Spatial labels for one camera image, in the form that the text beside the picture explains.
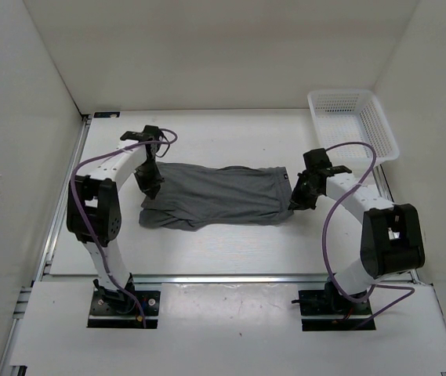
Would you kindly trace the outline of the grey cotton shorts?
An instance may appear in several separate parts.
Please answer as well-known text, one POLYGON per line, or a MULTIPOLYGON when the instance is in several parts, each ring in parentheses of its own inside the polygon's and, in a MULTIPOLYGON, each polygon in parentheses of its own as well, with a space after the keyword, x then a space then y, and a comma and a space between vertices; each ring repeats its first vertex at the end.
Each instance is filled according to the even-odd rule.
POLYGON ((212 224, 273 226, 293 215, 284 167, 158 167, 164 182, 156 198, 145 198, 141 204, 142 227, 196 231, 212 224))

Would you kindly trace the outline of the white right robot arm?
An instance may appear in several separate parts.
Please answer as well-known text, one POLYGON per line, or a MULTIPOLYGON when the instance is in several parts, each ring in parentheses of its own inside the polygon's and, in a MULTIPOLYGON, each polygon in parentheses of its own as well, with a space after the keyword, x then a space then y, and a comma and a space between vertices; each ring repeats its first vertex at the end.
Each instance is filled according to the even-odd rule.
POLYGON ((290 200, 293 211, 314 210, 320 196, 334 201, 321 233, 322 258, 328 272, 324 304, 341 313, 352 302, 366 300, 378 282, 388 276, 423 267, 426 257, 417 209, 396 204, 368 188, 361 177, 344 165, 334 165, 324 148, 303 155, 305 170, 290 200), (345 269, 334 272, 328 257, 328 226, 335 210, 343 207, 361 224, 358 258, 345 269))

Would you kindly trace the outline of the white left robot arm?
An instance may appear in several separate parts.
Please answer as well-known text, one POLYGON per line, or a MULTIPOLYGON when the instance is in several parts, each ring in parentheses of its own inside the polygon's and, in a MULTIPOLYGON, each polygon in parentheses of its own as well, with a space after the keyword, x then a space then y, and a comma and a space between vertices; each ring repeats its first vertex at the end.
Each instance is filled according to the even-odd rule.
POLYGON ((119 191, 134 175, 140 191, 154 199, 163 183, 157 153, 169 144, 164 129, 146 125, 141 132, 125 132, 115 150, 80 162, 71 173, 67 229, 89 252, 98 274, 97 287, 110 294, 108 302, 118 313, 128 313, 136 304, 117 241, 119 191))

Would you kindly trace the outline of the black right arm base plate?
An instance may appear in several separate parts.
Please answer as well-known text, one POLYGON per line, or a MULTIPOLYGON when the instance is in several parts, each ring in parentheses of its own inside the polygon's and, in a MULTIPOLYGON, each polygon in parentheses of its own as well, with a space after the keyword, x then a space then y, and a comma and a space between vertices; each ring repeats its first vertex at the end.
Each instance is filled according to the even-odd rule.
POLYGON ((299 307, 303 332, 374 331, 370 302, 332 302, 324 290, 299 290, 291 304, 299 307))

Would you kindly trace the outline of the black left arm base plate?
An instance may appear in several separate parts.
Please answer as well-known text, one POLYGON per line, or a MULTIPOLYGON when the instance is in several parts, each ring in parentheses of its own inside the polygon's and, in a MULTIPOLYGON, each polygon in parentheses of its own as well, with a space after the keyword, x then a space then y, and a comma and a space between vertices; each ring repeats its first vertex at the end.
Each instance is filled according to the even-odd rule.
POLYGON ((136 298, 141 304, 145 320, 140 310, 130 298, 125 304, 103 298, 95 288, 89 307, 88 328, 106 329, 156 329, 161 303, 161 292, 155 290, 136 290, 136 298))

